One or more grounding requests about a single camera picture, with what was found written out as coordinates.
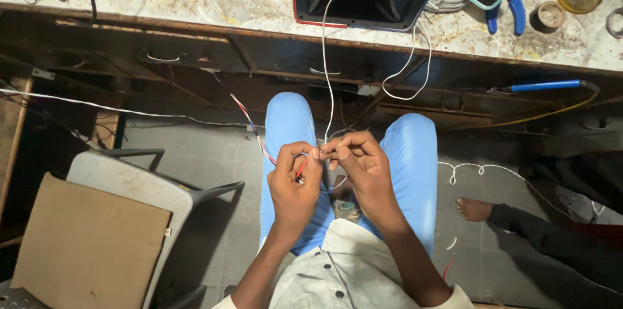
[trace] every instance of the dark pants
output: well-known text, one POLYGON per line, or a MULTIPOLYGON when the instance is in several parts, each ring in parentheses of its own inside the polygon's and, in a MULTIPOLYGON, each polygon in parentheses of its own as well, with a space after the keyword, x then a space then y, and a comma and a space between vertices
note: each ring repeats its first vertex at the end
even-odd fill
POLYGON ((557 259, 590 281, 623 293, 623 252, 506 204, 495 204, 489 221, 518 234, 539 253, 557 259))
POLYGON ((549 180, 623 214, 623 151, 540 157, 526 178, 549 180))

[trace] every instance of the blue handle pliers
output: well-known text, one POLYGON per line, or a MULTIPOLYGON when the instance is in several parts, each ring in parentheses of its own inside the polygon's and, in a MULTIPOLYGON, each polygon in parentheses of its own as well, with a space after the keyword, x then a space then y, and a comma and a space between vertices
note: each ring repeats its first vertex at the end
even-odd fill
MULTIPOLYGON (((515 19, 515 35, 520 36, 526 30, 526 9, 523 7, 521 0, 507 0, 510 11, 513 13, 515 19)), ((498 11, 500 10, 499 3, 491 10, 487 10, 485 17, 487 18, 487 29, 490 34, 495 34, 498 31, 498 11)))

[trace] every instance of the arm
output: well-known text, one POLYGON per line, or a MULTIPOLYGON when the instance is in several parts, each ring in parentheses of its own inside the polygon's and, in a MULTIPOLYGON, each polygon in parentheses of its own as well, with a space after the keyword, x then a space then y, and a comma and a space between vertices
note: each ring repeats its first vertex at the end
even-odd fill
POLYGON ((446 302, 452 290, 402 214, 391 184, 389 161, 370 132, 348 133, 321 150, 331 155, 330 169, 340 164, 347 171, 361 210, 383 235, 409 297, 422 307, 446 302))
POLYGON ((237 309, 267 307, 279 265, 316 210, 321 177, 322 165, 317 148, 302 141, 281 147, 275 170, 268 175, 275 222, 262 249, 231 296, 237 309), (301 174, 304 184, 297 180, 297 172, 306 158, 302 153, 309 156, 301 174))

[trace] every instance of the hand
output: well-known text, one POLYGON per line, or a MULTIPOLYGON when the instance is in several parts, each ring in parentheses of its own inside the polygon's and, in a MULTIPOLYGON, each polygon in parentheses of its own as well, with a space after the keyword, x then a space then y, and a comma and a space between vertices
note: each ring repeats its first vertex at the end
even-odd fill
POLYGON ((270 232, 275 233, 277 238, 292 245, 299 239, 316 210, 321 179, 318 148, 304 141, 281 146, 275 170, 268 175, 270 195, 275 206, 275 222, 270 232), (303 153, 308 154, 308 160, 301 174, 301 184, 297 180, 297 172, 306 159, 303 153))
POLYGON ((389 160, 369 131, 347 133, 320 148, 331 156, 330 169, 340 164, 348 173, 363 214, 379 229, 390 218, 404 218, 394 195, 389 160))

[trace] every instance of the tile floor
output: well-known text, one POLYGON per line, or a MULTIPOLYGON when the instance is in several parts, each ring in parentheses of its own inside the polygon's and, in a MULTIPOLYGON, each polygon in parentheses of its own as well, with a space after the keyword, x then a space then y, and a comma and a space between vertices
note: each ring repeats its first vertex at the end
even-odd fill
MULTIPOLYGON (((138 110, 145 107, 137 105, 138 110)), ((155 113, 199 113, 204 120, 241 122, 238 112, 210 112, 189 106, 149 106, 155 113)), ((255 124, 262 115, 253 114, 255 124)), ((180 121, 128 119, 124 148, 165 148, 159 171, 196 186, 214 187, 244 180, 240 196, 228 193, 205 203, 191 216, 179 249, 174 250, 161 278, 157 302, 166 303, 198 283, 207 285, 201 308, 222 299, 223 290, 235 285, 253 261, 259 242, 262 155, 253 134, 243 128, 201 126, 180 121)), ((514 141, 496 137, 439 137, 439 160, 458 164, 500 164, 517 170, 520 151, 514 141)), ((134 158, 146 166, 146 158, 134 158)), ((480 176, 473 166, 457 170, 449 184, 450 167, 439 165, 435 250, 432 257, 442 273, 450 260, 447 281, 459 283, 473 301, 534 308, 583 307, 588 303, 612 305, 612 296, 557 261, 542 256, 521 239, 467 222, 458 214, 456 198, 465 196, 505 202, 539 217, 548 214, 525 183, 499 168, 486 168, 480 176), (457 238, 456 245, 446 250, 457 238)))

